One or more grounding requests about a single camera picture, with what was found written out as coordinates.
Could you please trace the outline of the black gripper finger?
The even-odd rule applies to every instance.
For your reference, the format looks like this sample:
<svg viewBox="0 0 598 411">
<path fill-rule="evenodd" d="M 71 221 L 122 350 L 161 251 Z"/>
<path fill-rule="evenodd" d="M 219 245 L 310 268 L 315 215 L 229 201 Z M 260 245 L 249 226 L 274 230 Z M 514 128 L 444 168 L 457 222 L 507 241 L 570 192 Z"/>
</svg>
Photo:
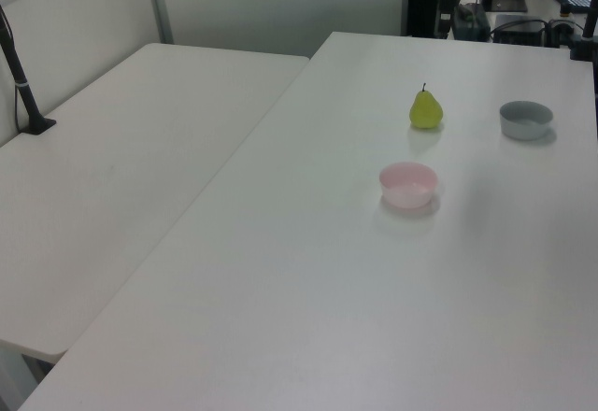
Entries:
<svg viewBox="0 0 598 411">
<path fill-rule="evenodd" d="M 449 34 L 455 2 L 456 0 L 437 0 L 436 36 L 438 38 L 446 38 Z"/>
</svg>

